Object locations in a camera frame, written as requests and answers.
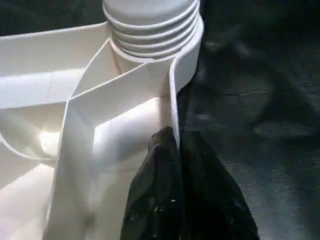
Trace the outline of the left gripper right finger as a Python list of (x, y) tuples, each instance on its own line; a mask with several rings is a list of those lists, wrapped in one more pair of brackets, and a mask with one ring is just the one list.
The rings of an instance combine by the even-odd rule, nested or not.
[(258, 240), (258, 228), (237, 182), (199, 131), (180, 134), (190, 240)]

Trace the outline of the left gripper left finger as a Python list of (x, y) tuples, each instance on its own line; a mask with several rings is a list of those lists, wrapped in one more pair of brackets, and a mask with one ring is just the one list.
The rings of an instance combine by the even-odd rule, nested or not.
[(170, 126), (155, 133), (128, 191), (120, 239), (178, 240), (184, 224), (180, 153)]

